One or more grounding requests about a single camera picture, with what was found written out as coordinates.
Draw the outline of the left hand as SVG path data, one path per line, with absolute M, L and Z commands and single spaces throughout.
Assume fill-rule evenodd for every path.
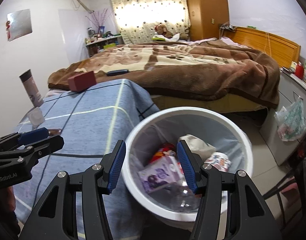
M 16 220 L 15 208 L 16 200 L 13 187 L 0 189 L 0 220 L 7 222 Z

